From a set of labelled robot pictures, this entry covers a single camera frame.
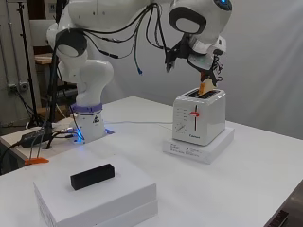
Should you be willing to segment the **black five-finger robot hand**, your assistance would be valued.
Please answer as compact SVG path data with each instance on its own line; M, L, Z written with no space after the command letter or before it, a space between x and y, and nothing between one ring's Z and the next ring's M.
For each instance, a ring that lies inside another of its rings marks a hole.
M198 72L203 74L201 82L206 79L211 79L212 84L217 86L223 78L220 73L223 70L223 65L220 63L220 56L226 52L226 40L219 36L214 44L204 44L196 37L191 37L189 40L190 54L187 62Z

